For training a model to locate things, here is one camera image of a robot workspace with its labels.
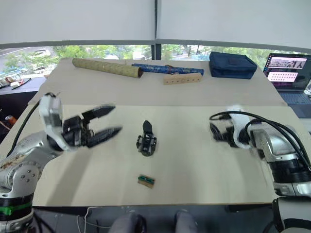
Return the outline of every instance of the cardboard tube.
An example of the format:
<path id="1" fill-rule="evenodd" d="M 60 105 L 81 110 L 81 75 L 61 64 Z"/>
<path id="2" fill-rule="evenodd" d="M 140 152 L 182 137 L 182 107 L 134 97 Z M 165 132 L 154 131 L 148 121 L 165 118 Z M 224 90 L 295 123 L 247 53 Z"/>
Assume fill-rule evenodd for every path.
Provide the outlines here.
<path id="1" fill-rule="evenodd" d="M 120 65 L 110 62 L 73 58 L 72 63 L 75 67 L 120 74 L 134 78 L 140 78 L 143 74 L 143 71 L 140 67 Z"/>

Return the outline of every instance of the navy bag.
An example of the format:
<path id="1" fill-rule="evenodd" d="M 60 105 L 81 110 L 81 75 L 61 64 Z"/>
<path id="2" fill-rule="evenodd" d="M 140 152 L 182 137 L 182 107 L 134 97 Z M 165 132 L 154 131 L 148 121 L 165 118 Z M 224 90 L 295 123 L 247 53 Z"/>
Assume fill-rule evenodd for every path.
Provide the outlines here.
<path id="1" fill-rule="evenodd" d="M 213 77 L 251 79 L 257 65 L 245 55 L 211 52 L 209 69 Z"/>

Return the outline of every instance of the silver robotic arm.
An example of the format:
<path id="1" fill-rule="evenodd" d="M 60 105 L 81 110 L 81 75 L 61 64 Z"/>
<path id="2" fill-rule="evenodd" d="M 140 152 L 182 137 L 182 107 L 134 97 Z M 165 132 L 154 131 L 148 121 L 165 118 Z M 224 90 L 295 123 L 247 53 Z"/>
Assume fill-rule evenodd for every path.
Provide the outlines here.
<path id="1" fill-rule="evenodd" d="M 288 131 L 284 130 L 286 138 L 273 127 L 275 122 L 268 121 L 267 123 L 258 120 L 257 122 L 254 121 L 255 124 L 251 124 L 249 116 L 255 117 L 255 115 L 250 114 L 248 116 L 248 113 L 246 115 L 244 113 L 241 108 L 234 107 L 222 114 L 211 116 L 210 129 L 214 139 L 226 141 L 232 147 L 256 148 L 261 159 L 268 163 L 274 178 L 275 192 L 281 196 L 272 203 L 274 224 L 277 230 L 279 232 L 296 232 L 294 228 L 300 228 L 301 232 L 309 233 L 311 230 L 309 159 L 301 159 L 298 154 L 298 152 L 302 153 L 301 147 Z M 216 122 L 223 122 L 222 120 L 229 120 L 232 126 L 222 129 L 221 132 L 222 123 L 218 127 L 215 124 Z M 295 130 L 291 128 L 290 130 L 297 137 Z M 298 147 L 298 152 L 288 138 L 294 141 L 294 145 Z"/>
<path id="2" fill-rule="evenodd" d="M 33 218 L 32 200 L 45 165 L 64 151 L 89 148 L 114 137 L 121 127 L 94 134 L 90 120 L 107 115 L 115 107 L 104 105 L 62 121 L 60 99 L 45 95 L 39 113 L 45 131 L 22 139 L 13 152 L 0 162 L 0 232 L 26 229 Z"/>

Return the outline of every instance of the wooden block with holes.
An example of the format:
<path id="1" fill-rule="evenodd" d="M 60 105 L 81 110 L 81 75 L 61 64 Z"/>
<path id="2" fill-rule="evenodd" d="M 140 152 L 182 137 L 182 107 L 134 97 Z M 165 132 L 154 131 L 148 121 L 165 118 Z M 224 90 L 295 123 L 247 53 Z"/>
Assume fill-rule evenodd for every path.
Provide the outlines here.
<path id="1" fill-rule="evenodd" d="M 164 85 L 170 84 L 181 84 L 181 83 L 197 83 L 201 81 L 201 73 L 191 73 L 191 74 L 168 74 L 163 78 Z"/>

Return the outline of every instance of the gray pants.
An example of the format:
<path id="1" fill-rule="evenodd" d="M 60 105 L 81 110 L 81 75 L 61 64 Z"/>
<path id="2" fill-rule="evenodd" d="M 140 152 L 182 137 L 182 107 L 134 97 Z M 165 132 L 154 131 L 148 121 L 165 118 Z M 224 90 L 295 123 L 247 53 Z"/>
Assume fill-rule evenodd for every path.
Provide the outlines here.
<path id="1" fill-rule="evenodd" d="M 197 224 L 188 212 L 178 211 L 175 218 L 175 233 L 198 233 Z M 113 222 L 109 233 L 134 233 L 138 221 L 139 215 L 135 212 L 122 215 Z"/>

